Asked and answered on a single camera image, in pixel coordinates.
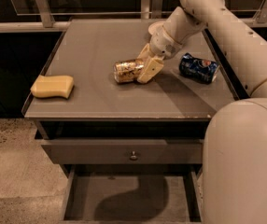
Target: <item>concrete floor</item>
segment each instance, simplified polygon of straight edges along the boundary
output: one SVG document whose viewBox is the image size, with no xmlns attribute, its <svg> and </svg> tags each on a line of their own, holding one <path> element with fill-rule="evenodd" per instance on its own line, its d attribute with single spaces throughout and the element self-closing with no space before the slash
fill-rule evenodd
<svg viewBox="0 0 267 224">
<path fill-rule="evenodd" d="M 35 140 L 35 132 L 30 120 L 0 119 L 0 223 L 52 224 L 59 221 L 67 178 L 41 148 L 43 141 Z M 86 187 L 86 201 L 77 205 L 75 217 L 80 215 L 89 223 L 190 221 L 182 176 L 93 177 L 92 174 L 89 181 L 82 179 L 81 182 Z"/>
</svg>

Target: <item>blue can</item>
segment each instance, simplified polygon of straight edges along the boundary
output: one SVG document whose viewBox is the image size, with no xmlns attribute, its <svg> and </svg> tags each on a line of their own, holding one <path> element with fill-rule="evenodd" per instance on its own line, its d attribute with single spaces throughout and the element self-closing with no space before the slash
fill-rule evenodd
<svg viewBox="0 0 267 224">
<path fill-rule="evenodd" d="M 182 56 L 179 70 L 184 77 L 194 77 L 204 83 L 211 83 L 217 77 L 219 65 L 216 62 L 195 58 L 189 53 Z"/>
</svg>

